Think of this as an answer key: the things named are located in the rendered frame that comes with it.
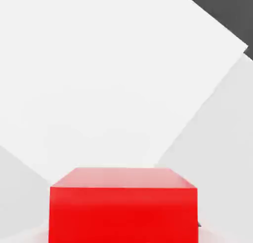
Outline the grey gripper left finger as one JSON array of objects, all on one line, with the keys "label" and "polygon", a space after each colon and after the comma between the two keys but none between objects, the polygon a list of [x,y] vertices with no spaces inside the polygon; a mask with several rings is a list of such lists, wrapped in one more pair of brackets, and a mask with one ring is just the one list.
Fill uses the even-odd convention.
[{"label": "grey gripper left finger", "polygon": [[34,231],[33,243],[48,243],[48,227],[39,227]]}]

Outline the small red cube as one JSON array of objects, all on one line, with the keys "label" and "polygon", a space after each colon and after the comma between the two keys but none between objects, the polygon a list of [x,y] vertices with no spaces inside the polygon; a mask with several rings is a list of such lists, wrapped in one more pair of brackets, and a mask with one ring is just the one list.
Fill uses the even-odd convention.
[{"label": "small red cube", "polygon": [[48,243],[198,243],[198,190],[168,168],[90,168],[50,188]]}]

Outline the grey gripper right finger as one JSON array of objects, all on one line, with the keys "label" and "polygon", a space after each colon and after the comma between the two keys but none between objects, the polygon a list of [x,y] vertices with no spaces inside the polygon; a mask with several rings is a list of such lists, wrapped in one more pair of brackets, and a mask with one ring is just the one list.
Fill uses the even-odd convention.
[{"label": "grey gripper right finger", "polygon": [[218,237],[198,222],[198,243],[218,243]]}]

